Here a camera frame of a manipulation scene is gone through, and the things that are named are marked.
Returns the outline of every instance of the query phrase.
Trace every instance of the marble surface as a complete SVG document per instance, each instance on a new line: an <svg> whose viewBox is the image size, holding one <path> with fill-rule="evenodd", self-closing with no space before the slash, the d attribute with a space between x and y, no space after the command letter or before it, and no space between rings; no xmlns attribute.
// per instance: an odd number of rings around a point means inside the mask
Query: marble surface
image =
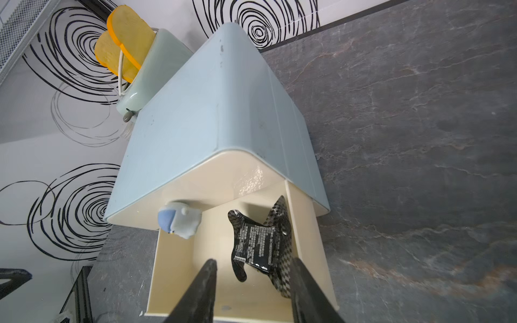
<svg viewBox="0 0 517 323"><path fill-rule="evenodd" d="M410 0L263 53L307 121L346 322L517 321L517 3ZM145 312L157 232L114 227L97 323Z"/></svg>

